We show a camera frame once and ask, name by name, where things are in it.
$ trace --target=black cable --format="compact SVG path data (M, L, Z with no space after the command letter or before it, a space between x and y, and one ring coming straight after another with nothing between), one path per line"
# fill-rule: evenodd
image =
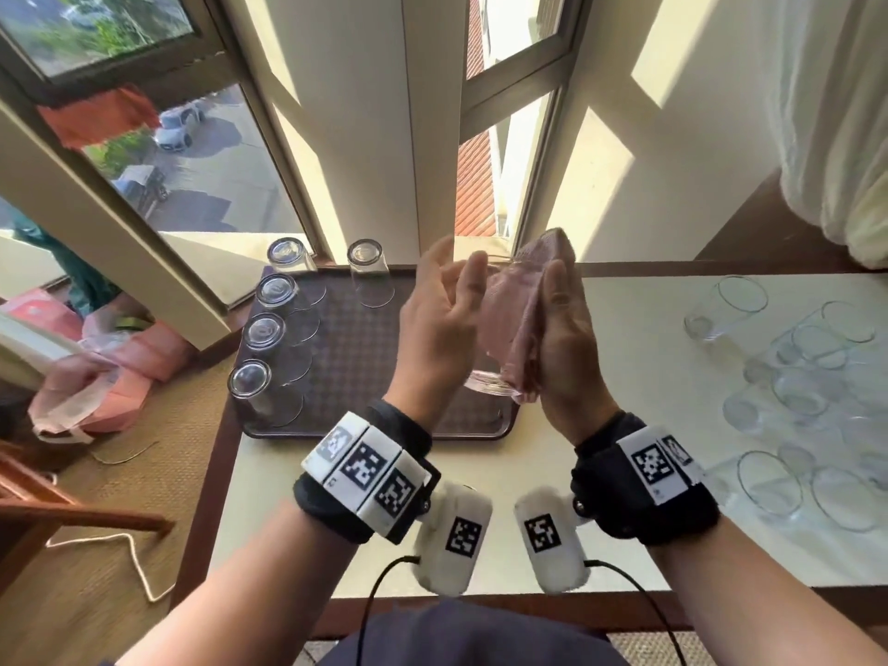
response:
M376 592L379 591L379 585L383 583L385 576L399 563L419 563L419 557L402 556L400 559L395 559L385 567L383 573L376 579L376 584L373 585L373 590L367 598L367 604L364 605L364 616L361 618L361 631L358 633L358 656L355 660L355 666L361 666L361 657L364 654L364 634L367 633L367 621L370 619L370 606L373 604L373 597L376 595Z
M663 614L663 611L660 610L660 605L657 604L653 596L645 591L644 587L642 587L641 584L633 580L629 576L629 573L625 573L623 570L620 570L616 566L611 565L610 563L607 563L605 561L587 560L583 561L583 565L585 567L605 567L608 570L613 570L615 573L622 575L623 579L625 579L629 584L638 589L641 592L641 595L645 597L647 602L651 604L651 607L654 609L654 612L657 614L657 616L660 617L660 621L663 622L663 626L666 627L666 632L669 634L669 638L672 641L672 647L675 648L675 654L678 655L678 662L681 664L681 666L687 666L687 661L684 660L685 655L681 651L681 646L678 644L678 639L675 637L675 632L672 630L672 626L669 626L669 622L667 621L666 616Z

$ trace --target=hand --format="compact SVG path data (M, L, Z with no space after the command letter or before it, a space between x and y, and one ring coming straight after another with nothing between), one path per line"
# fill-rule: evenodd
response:
M540 401L552 427L578 446L620 408L601 376L583 283L558 259L543 273L543 310Z
M453 261L453 236L429 248L401 309L398 363L383 399L431 432L472 371L487 253Z

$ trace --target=window pane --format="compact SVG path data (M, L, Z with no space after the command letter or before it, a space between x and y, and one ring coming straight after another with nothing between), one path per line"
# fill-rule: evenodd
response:
M512 253L551 93L459 145L454 233L470 249Z
M249 295L268 245L305 244L250 107L237 85L161 115L185 124L133 131L83 150L99 172L226 304ZM128 191L139 186L141 196Z
M465 78L550 37L564 0L469 0Z
M37 226L0 196L0 298L12 299L65 275L48 249L39 247Z
M0 22L48 77L193 32L179 0L0 0Z

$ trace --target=car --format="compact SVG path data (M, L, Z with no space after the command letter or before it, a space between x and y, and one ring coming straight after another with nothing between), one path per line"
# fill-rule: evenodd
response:
M157 166L127 166L119 178L111 180L111 185L136 212L148 219L157 204L170 197L164 179Z
M100 21L113 21L115 16L104 0L80 0L62 11L61 18L83 30L95 30Z
M162 111L161 128L154 131L154 142L164 152L187 149L194 142L194 129L206 119L204 107L197 100Z

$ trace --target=brown tray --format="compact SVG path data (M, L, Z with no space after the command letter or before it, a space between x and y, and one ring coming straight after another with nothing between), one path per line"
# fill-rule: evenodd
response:
M302 412L288 425L271 427L249 409L238 407L241 427L250 437L321 438L343 413L361 413L371 400L382 397L392 380L398 313L413 290L416 271L393 269L394 299L376 309L358 303L349 269L323 269L321 275L327 282L327 295L318 304L321 327L306 343L313 352L312 367L296 382L304 397ZM254 303L250 317L262 310ZM237 364L250 357L241 342ZM483 358L476 368L496 370L494 360L487 360ZM499 439L512 429L517 414L518 405L507 397L460 388L433 437Z

